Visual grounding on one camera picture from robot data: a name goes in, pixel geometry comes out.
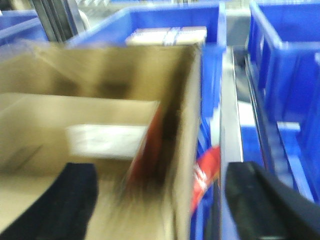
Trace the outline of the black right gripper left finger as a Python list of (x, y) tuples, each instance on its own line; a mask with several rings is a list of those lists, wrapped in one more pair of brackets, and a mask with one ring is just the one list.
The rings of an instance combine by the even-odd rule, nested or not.
[(92, 163), (67, 163), (52, 185), (0, 234), (2, 240), (83, 240), (98, 199)]

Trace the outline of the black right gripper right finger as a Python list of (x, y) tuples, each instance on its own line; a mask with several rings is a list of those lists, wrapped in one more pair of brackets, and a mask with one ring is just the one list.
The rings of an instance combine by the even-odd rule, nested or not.
[(230, 162), (225, 195), (241, 240), (318, 240), (320, 207), (253, 161)]

